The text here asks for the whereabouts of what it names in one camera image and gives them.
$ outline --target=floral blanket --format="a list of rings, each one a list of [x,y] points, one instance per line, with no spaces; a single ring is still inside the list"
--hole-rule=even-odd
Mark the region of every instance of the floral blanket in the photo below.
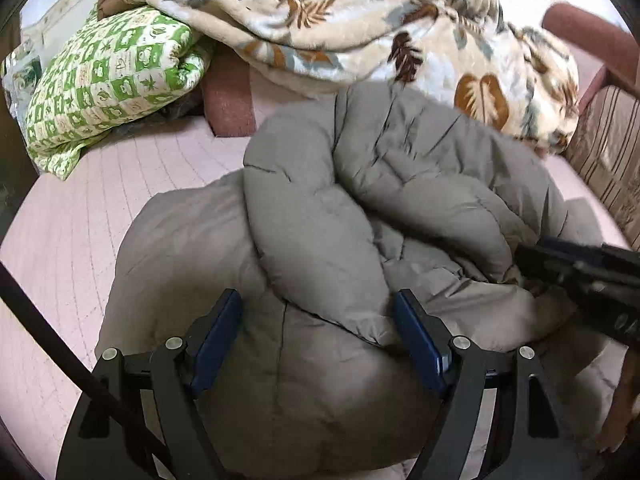
[[[307,96],[399,80],[542,150],[577,123],[577,67],[548,32],[507,23],[498,0],[125,0],[232,47]]]

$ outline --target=black rod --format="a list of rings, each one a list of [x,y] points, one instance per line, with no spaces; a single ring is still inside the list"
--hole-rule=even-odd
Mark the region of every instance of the black rod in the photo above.
[[[123,428],[134,433],[151,453],[169,469],[171,456],[166,446],[133,415],[118,399],[100,384],[76,355],[65,344],[58,333],[31,303],[29,297],[20,288],[4,264],[0,262],[0,298],[38,345],[55,364],[71,379],[91,400],[99,403],[110,416]]]

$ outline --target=striped cushion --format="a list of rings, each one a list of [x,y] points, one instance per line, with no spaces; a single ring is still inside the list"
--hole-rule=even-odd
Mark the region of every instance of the striped cushion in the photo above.
[[[615,86],[581,115],[566,158],[640,249],[640,101]]]

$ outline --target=green and white checkered fabric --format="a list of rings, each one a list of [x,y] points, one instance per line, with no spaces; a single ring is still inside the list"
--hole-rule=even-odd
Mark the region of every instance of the green and white checkered fabric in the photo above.
[[[62,179],[80,150],[110,128],[147,116],[191,91],[210,61],[210,43],[152,7],[90,18],[51,61],[26,117],[27,150]]]

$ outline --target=gray comforter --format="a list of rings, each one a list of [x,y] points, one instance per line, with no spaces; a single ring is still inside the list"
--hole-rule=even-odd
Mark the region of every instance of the gray comforter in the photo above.
[[[148,202],[96,351],[153,349],[236,288],[241,331],[198,406],[226,468],[404,478],[439,404],[402,350],[390,295],[411,288],[487,349],[542,338],[572,306],[518,286],[513,251],[543,234],[599,242],[577,211],[519,143],[401,86],[354,86],[265,121],[243,170]],[[564,376],[597,355],[600,339],[583,335],[584,362]]]

